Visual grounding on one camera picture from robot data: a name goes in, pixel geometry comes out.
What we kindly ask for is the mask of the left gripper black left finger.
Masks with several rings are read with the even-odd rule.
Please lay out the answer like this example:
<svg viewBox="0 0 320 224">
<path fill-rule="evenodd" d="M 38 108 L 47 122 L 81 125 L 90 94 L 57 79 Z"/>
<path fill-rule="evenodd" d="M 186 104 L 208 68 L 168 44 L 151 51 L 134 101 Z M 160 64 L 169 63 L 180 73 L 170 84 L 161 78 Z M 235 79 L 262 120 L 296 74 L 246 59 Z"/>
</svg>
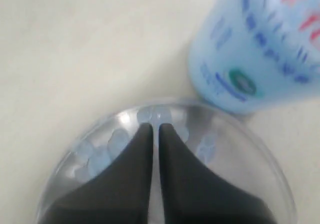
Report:
<svg viewBox="0 0 320 224">
<path fill-rule="evenodd" d="M 113 163 L 51 204 L 40 223 L 147 223 L 153 170 L 153 128 L 139 126 Z"/>
</svg>

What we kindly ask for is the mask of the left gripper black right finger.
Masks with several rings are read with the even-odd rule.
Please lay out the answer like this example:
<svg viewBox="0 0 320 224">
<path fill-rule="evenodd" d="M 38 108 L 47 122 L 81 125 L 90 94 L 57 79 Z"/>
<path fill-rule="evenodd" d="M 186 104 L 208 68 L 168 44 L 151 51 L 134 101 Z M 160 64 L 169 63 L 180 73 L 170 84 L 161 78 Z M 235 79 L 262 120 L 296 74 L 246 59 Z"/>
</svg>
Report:
<svg viewBox="0 0 320 224">
<path fill-rule="evenodd" d="M 275 223 L 262 199 L 209 170 L 171 124 L 158 137 L 165 223 Z"/>
</svg>

